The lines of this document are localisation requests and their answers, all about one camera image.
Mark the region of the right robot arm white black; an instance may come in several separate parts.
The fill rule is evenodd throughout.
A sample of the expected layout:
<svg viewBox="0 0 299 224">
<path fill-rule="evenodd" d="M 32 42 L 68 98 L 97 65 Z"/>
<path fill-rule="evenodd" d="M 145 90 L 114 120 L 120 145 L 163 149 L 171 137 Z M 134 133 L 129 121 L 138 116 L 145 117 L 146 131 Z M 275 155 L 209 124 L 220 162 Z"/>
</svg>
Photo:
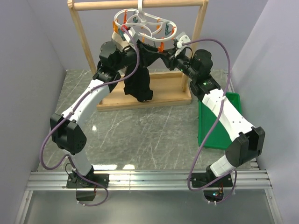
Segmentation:
<svg viewBox="0 0 299 224">
<path fill-rule="evenodd" d="M 199 49 L 192 58 L 188 58 L 184 52 L 168 53 L 168 60 L 169 69 L 177 68 L 187 75 L 191 79 L 192 93 L 216 116 L 208 133 L 211 134 L 215 126 L 221 123 L 231 139 L 225 155 L 209 165 L 202 178 L 188 175 L 188 185 L 198 182 L 199 189 L 215 187 L 235 168 L 262 153 L 265 131 L 261 127 L 254 127 L 237 111 L 211 76 L 213 62 L 210 52 Z"/>
</svg>

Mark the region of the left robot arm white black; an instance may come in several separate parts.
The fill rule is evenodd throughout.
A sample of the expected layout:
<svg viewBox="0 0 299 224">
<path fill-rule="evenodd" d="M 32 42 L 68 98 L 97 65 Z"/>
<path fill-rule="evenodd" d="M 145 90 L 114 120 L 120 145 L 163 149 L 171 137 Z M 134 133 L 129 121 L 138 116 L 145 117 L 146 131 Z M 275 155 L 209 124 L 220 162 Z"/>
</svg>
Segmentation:
<svg viewBox="0 0 299 224">
<path fill-rule="evenodd" d="M 52 141 L 65 151 L 73 168 L 68 177 L 68 188 L 108 185 L 108 176 L 95 174 L 84 152 L 87 137 L 82 128 L 95 105 L 121 82 L 119 71 L 125 70 L 123 82 L 126 95 L 133 96 L 139 102 L 153 98 L 147 67 L 159 58 L 157 48 L 140 41 L 136 45 L 119 48 L 109 41 L 102 44 L 99 58 L 97 71 L 80 97 L 63 113 L 54 113 L 50 118 Z"/>
</svg>

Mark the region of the white plastic clip hanger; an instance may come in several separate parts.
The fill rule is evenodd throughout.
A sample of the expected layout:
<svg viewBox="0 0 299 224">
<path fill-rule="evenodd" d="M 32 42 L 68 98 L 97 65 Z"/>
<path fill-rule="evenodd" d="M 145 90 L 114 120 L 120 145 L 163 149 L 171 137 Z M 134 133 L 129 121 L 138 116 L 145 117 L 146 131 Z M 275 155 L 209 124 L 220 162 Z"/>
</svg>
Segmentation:
<svg viewBox="0 0 299 224">
<path fill-rule="evenodd" d="M 142 0 L 137 2 L 137 9 L 128 8 L 117 12 L 113 21 L 118 26 L 118 32 L 122 25 L 136 27 L 139 37 L 153 42 L 174 40 L 178 30 L 174 22 L 144 12 Z"/>
</svg>

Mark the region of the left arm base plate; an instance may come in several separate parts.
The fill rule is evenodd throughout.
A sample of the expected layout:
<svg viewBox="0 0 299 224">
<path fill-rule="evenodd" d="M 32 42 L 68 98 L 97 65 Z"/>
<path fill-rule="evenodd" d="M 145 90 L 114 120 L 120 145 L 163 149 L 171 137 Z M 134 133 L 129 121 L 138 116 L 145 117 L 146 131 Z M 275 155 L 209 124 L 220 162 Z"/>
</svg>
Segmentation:
<svg viewBox="0 0 299 224">
<path fill-rule="evenodd" d="M 76 173 L 69 174 L 66 187 L 68 189 L 94 188 L 102 185 L 107 188 L 109 183 L 109 174 L 92 174 L 91 178 L 84 180 Z"/>
</svg>

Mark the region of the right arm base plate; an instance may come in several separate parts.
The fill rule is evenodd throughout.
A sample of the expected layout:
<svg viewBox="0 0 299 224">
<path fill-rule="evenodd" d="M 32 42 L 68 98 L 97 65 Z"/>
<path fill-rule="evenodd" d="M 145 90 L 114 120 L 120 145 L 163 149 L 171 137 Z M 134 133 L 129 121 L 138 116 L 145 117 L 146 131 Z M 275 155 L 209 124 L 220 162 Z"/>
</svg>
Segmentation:
<svg viewBox="0 0 299 224">
<path fill-rule="evenodd" d="M 204 185 L 215 180 L 216 177 L 210 177 L 207 173 L 192 173 L 191 175 L 191 183 L 193 188 L 201 188 Z M 213 182 L 208 188 L 216 188 L 216 187 L 232 187 L 233 181 L 231 174 L 227 174 L 221 179 Z"/>
</svg>

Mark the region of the black underwear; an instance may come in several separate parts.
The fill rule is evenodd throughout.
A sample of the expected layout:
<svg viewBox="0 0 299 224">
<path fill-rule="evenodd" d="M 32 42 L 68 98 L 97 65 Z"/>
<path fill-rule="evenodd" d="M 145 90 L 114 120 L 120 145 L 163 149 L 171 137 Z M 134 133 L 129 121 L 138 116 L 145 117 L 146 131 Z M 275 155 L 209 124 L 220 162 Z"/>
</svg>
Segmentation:
<svg viewBox="0 0 299 224">
<path fill-rule="evenodd" d="M 167 67 L 167 53 L 176 52 L 175 48 L 164 50 L 163 53 L 159 53 L 158 49 L 154 47 L 154 62 L 157 59 L 162 59 Z M 135 73 L 124 81 L 124 93 L 131 95 L 139 102 L 149 101 L 153 98 L 153 90 L 150 89 L 150 74 L 148 68 L 142 68 L 138 66 Z"/>
</svg>

